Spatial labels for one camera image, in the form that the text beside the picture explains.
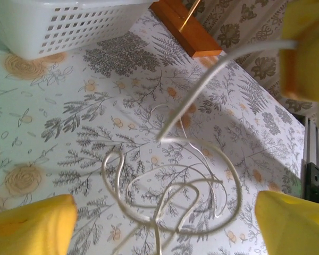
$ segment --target wooden stand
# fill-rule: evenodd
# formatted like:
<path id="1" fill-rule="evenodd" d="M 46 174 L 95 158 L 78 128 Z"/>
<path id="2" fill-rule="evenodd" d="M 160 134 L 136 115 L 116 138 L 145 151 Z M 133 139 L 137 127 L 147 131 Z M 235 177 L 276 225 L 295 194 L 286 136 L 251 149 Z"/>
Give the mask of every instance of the wooden stand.
<path id="1" fill-rule="evenodd" d="M 191 57 L 217 56 L 222 48 L 202 25 L 189 17 L 181 0 L 159 0 L 150 7 Z"/>

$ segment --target white plastic basket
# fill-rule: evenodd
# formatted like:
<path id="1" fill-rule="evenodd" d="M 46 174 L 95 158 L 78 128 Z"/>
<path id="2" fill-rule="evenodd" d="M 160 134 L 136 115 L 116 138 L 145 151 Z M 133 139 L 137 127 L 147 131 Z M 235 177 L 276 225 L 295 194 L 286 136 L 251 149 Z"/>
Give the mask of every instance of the white plastic basket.
<path id="1" fill-rule="evenodd" d="M 122 36 L 155 1 L 0 0 L 0 40 L 34 60 Z"/>

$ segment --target patterned fabric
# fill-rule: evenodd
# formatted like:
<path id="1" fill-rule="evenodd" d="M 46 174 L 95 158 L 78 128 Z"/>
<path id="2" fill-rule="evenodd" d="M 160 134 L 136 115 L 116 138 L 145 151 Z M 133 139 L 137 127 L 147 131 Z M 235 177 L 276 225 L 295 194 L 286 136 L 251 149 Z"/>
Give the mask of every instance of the patterned fabric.
<path id="1" fill-rule="evenodd" d="M 110 254 L 137 225 L 121 213 L 100 176 L 106 153 L 123 151 L 121 192 L 129 202 L 157 205 L 164 188 L 208 174 L 224 183 L 211 195 L 199 186 L 199 207 L 185 229 L 221 223 L 236 204 L 234 180 L 218 155 L 195 144 L 162 144 L 155 135 L 214 58 L 190 59 L 161 23 L 145 13 L 125 36 L 36 61 L 0 43 L 0 211 L 58 194 L 78 207 L 69 255 Z M 260 190 L 300 195 L 304 127 L 238 64 L 215 77 L 182 117 L 187 136 L 218 145 L 234 163 L 244 193 L 237 219 L 214 235 L 176 236 L 165 254 L 267 254 L 254 206 Z M 182 135 L 180 125 L 171 135 Z M 113 184 L 117 160 L 108 164 Z M 136 176 L 160 167 L 145 179 Z M 173 226 L 195 195 L 183 190 L 161 221 Z M 139 209 L 151 216 L 152 210 Z M 167 239 L 168 233 L 162 233 Z M 154 232 L 138 227 L 119 254 L 150 255 Z"/>
<path id="2" fill-rule="evenodd" d="M 195 0 L 183 0 L 190 8 Z M 290 0 L 202 0 L 194 15 L 227 52 L 245 44 L 279 39 Z M 315 104 L 282 98 L 278 51 L 252 53 L 237 59 L 254 79 L 292 113 L 312 115 Z"/>

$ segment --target table surface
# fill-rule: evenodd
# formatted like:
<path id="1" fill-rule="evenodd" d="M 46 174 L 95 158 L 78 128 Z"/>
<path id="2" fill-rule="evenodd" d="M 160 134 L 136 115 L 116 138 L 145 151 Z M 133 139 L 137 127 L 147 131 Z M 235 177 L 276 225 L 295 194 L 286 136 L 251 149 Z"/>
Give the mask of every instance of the table surface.
<path id="1" fill-rule="evenodd" d="M 169 164 L 195 166 L 207 174 L 205 160 L 192 146 L 160 144 L 155 134 L 215 61 L 190 59 L 150 12 L 121 38 L 34 62 L 0 44 L 0 211 L 73 194 L 78 222 L 69 254 L 112 251 L 135 223 L 107 192 L 101 161 L 108 151 L 123 151 L 122 192 L 139 174 L 162 166 L 127 194 L 129 201 L 145 205 L 155 205 L 169 183 L 196 178 L 188 168 Z M 151 112 L 160 104 L 165 106 Z M 244 199 L 241 213 L 226 229 L 197 238 L 177 236 L 165 253 L 266 254 L 254 213 L 256 196 L 260 190 L 300 194 L 304 127 L 235 62 L 210 82 L 182 121 L 187 136 L 221 147 L 234 163 Z M 182 131 L 175 126 L 171 134 Z M 233 212 L 236 191 L 220 157 L 195 146 L 228 195 L 226 200 L 221 188 L 215 189 L 219 210 L 226 206 L 222 217 L 214 218 L 209 190 L 200 187 L 199 210 L 184 228 L 205 230 Z M 110 173 L 116 165 L 117 160 L 109 163 Z M 189 189 L 180 193 L 162 224 L 175 225 L 182 206 L 193 198 Z M 139 211 L 151 215 L 151 210 Z M 120 254 L 154 250 L 153 231 L 141 227 Z"/>

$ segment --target tangled cable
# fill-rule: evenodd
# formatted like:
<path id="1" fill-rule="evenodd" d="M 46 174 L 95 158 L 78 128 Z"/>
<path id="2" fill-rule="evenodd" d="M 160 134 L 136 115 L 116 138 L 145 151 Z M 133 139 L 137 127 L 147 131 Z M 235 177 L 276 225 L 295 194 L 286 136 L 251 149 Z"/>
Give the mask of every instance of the tangled cable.
<path id="1" fill-rule="evenodd" d="M 142 206 L 142 205 L 136 205 L 136 204 L 129 205 L 121 199 L 120 176 L 121 176 L 121 172 L 122 172 L 124 161 L 125 161 L 124 154 L 121 151 L 113 151 L 113 152 L 110 152 L 109 154 L 106 155 L 106 157 L 104 158 L 104 161 L 102 163 L 102 176 L 103 176 L 103 181 L 106 185 L 106 188 L 108 189 L 109 193 L 113 196 L 113 198 L 117 201 L 117 203 L 118 203 L 120 209 L 123 211 L 123 213 L 127 217 L 129 217 L 130 219 L 134 220 L 137 223 L 137 226 L 132 231 L 130 231 L 130 233 L 124 238 L 124 240 L 115 248 L 115 250 L 113 252 L 114 254 L 116 254 L 122 248 L 122 246 L 125 245 L 125 243 L 128 241 L 128 239 L 134 235 L 134 232 L 136 231 L 136 229 L 138 227 L 140 227 L 141 225 L 154 229 L 155 239 L 156 239 L 156 254 L 162 255 L 162 250 L 168 246 L 168 244 L 173 240 L 173 238 L 175 237 L 176 234 L 187 235 L 187 236 L 199 236 L 199 235 L 206 235 L 206 234 L 215 233 L 219 230 L 223 230 L 227 225 L 229 225 L 232 222 L 232 220 L 234 220 L 236 218 L 236 216 L 238 215 L 240 208 L 241 208 L 242 191 L 241 191 L 241 183 L 239 180 L 239 176 L 235 170 L 235 167 L 233 166 L 233 164 L 231 163 L 229 158 L 218 147 L 216 147 L 208 142 L 205 142 L 205 141 L 201 141 L 201 140 L 194 139 L 194 138 L 187 138 L 186 133 L 185 133 L 184 128 L 183 128 L 183 125 L 182 125 L 181 116 L 188 109 L 188 107 L 194 102 L 194 100 L 197 98 L 199 93 L 203 90 L 204 86 L 206 86 L 207 83 L 211 80 L 211 78 L 214 75 L 216 75 L 220 71 L 221 68 L 226 66 L 226 64 L 229 61 L 231 61 L 239 56 L 242 56 L 242 55 L 245 55 L 245 54 L 248 54 L 251 52 L 262 51 L 265 49 L 281 49 L 281 48 L 294 49 L 295 47 L 296 47 L 295 41 L 282 40 L 282 41 L 274 41 L 274 42 L 260 42 L 260 43 L 254 44 L 254 45 L 243 46 L 237 50 L 234 50 L 229 55 L 222 57 L 212 68 L 210 68 L 200 78 L 198 83 L 191 89 L 191 91 L 188 93 L 188 95 L 183 99 L 182 103 L 174 111 L 174 113 L 170 116 L 168 122 L 164 125 L 164 127 L 162 128 L 162 130 L 160 131 L 160 133 L 156 137 L 156 139 L 161 143 L 187 142 L 195 150 L 199 151 L 200 154 L 202 154 L 202 152 L 199 149 L 197 149 L 195 146 L 192 145 L 192 143 L 200 144 L 201 146 L 207 147 L 211 151 L 213 151 L 214 153 L 221 156 L 221 158 L 226 162 L 228 169 L 230 170 L 230 172 L 232 173 L 232 175 L 234 177 L 234 181 L 235 181 L 235 185 L 236 185 L 236 193 L 237 193 L 237 204 L 236 204 L 236 207 L 235 207 L 233 214 L 231 216 L 229 216 L 226 219 L 226 221 L 223 222 L 222 224 L 220 224 L 212 229 L 206 230 L 206 231 L 188 231 L 188 230 L 181 229 L 183 226 L 183 223 L 186 221 L 187 217 L 189 217 L 189 215 L 198 206 L 198 200 L 200 199 L 200 192 L 194 184 L 200 183 L 200 182 L 207 182 L 208 183 L 209 187 L 211 188 L 212 194 L 213 194 L 213 205 L 212 206 L 214 209 L 214 216 L 215 217 L 218 217 L 222 213 L 222 211 L 225 207 L 224 206 L 222 208 L 219 215 L 216 215 L 215 194 L 214 194 L 214 190 L 213 190 L 213 184 L 214 183 L 221 184 L 222 188 L 224 190 L 225 190 L 225 188 L 222 184 L 222 181 L 220 181 L 218 178 L 216 178 L 216 176 L 211 171 L 209 164 L 207 162 L 207 159 L 204 157 L 203 154 L 202 154 L 202 156 L 206 162 L 205 166 L 208 169 L 211 177 L 207 178 L 203 173 L 201 173 L 199 170 L 195 169 L 192 166 L 175 165 L 175 166 L 183 166 L 185 168 L 193 170 L 193 171 L 197 172 L 199 175 L 201 175 L 202 178 L 199 178 L 199 179 L 193 180 L 191 182 L 187 182 L 187 183 L 176 182 L 176 183 L 172 183 L 171 185 L 167 186 L 165 188 L 164 192 L 162 193 L 162 196 L 160 197 L 159 203 L 156 207 Z M 181 127 L 183 129 L 183 133 L 184 133 L 185 137 L 165 137 L 168 134 L 169 130 L 174 126 L 174 124 L 177 121 L 180 121 L 180 124 L 181 124 Z M 119 157 L 119 164 L 118 164 L 118 167 L 116 169 L 116 176 L 115 176 L 115 180 L 114 180 L 114 190 L 113 190 L 111 185 L 109 184 L 109 182 L 107 180 L 106 166 L 108 164 L 109 159 L 114 155 L 117 155 Z M 131 186 L 134 182 L 138 181 L 140 178 L 142 178 L 142 177 L 148 175 L 149 173 L 151 173 L 159 168 L 162 168 L 162 167 L 165 167 L 165 166 L 151 169 L 151 170 L 145 172 L 144 174 L 138 176 L 133 181 L 131 181 L 126 188 L 125 198 L 126 198 L 127 193 L 129 191 L 129 186 Z M 174 186 L 178 186 L 178 189 L 176 189 L 172 193 L 171 191 L 174 189 Z M 182 189 L 184 189 L 186 187 L 193 189 L 194 192 L 196 193 L 196 197 L 195 197 L 193 203 L 189 206 L 189 208 L 187 208 L 187 211 L 180 217 L 175 228 L 161 226 L 159 224 L 159 222 L 164 215 L 164 210 L 165 210 L 166 206 L 171 202 L 171 200 L 173 199 L 173 197 L 177 193 L 179 193 Z M 142 215 L 142 214 L 138 213 L 137 211 L 135 211 L 131 206 L 139 207 L 139 208 L 154 208 L 155 211 L 154 211 L 153 217 L 148 217 L 148 216 Z M 160 237 L 160 231 L 169 232 L 171 234 L 170 238 L 163 245 L 162 245 L 162 241 L 161 241 L 161 237 Z"/>

